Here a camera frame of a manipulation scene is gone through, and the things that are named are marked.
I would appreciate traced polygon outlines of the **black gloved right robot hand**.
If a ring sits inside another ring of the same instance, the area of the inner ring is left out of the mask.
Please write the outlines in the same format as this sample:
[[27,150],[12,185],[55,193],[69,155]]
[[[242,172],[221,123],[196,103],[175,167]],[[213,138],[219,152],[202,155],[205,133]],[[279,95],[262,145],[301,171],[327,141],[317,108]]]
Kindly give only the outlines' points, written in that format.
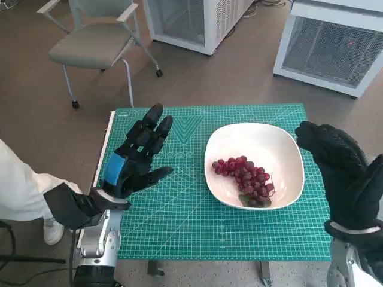
[[378,226],[382,155],[368,162],[354,138],[328,124],[303,121],[295,134],[320,169],[331,221],[349,230]]

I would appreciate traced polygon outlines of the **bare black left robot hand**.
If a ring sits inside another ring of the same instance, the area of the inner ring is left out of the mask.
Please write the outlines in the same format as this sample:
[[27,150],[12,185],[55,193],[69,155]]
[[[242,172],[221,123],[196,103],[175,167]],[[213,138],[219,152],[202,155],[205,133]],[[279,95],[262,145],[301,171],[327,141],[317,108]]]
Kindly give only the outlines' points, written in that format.
[[102,181],[102,189],[110,196],[126,199],[134,192],[158,184],[173,172],[170,166],[151,169],[153,157],[163,148],[173,124],[170,115],[161,120],[162,113],[161,104],[152,106],[112,153]]

